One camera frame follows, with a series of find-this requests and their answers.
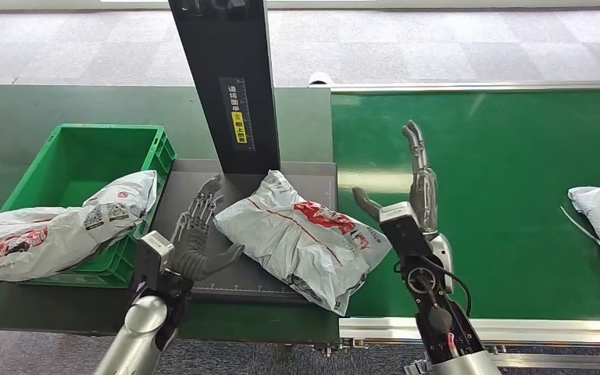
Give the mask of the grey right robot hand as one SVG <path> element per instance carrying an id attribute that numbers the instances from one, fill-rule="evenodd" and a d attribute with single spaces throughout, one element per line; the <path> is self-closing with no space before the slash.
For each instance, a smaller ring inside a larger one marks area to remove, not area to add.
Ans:
<path id="1" fill-rule="evenodd" d="M 392 245 L 399 272 L 407 288 L 417 294 L 429 291 L 451 294 L 452 249 L 438 230 L 437 176 L 430 166 L 420 127 L 412 120 L 402 127 L 412 158 L 412 182 L 406 201 L 382 206 L 360 187 L 352 194 L 357 205 L 372 219 Z"/>

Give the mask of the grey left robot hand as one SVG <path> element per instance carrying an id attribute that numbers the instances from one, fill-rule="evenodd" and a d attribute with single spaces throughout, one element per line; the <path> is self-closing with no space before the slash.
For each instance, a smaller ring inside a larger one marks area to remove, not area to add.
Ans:
<path id="1" fill-rule="evenodd" d="M 171 270 L 192 281 L 200 281 L 226 268 L 244 252 L 233 243 L 221 253 L 208 250 L 210 224 L 223 197 L 222 174 L 209 178 L 198 190 L 187 210 L 179 215 L 172 235 Z"/>

